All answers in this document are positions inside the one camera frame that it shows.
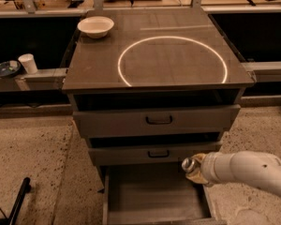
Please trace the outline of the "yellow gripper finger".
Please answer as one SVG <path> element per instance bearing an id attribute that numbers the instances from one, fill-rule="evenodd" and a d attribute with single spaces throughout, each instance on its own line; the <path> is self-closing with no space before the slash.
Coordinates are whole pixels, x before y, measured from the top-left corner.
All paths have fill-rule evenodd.
<path id="1" fill-rule="evenodd" d="M 201 164 L 202 161 L 205 159 L 206 154 L 204 153 L 198 153 L 196 155 L 194 155 L 191 160 L 193 164 Z"/>
<path id="2" fill-rule="evenodd" d="M 211 187 L 213 183 L 211 183 L 208 179 L 206 179 L 201 172 L 198 173 L 188 173 L 185 176 L 188 180 L 192 181 L 196 184 L 201 184 L 206 187 Z"/>

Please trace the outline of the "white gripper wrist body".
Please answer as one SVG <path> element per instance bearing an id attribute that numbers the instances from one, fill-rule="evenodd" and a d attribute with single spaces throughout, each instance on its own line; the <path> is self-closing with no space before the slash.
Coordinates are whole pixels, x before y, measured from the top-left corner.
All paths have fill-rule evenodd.
<path id="1" fill-rule="evenodd" d="M 229 181 L 229 155 L 213 152 L 206 155 L 201 163 L 201 173 L 211 186 Z"/>

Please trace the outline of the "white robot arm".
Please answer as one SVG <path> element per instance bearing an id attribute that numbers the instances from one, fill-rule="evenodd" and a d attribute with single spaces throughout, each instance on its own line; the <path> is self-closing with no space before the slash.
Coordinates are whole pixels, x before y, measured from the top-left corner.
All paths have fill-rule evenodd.
<path id="1" fill-rule="evenodd" d="M 242 183 L 281 198 L 281 159 L 273 154 L 253 151 L 200 153 L 185 158 L 182 169 L 185 177 L 196 184 Z"/>

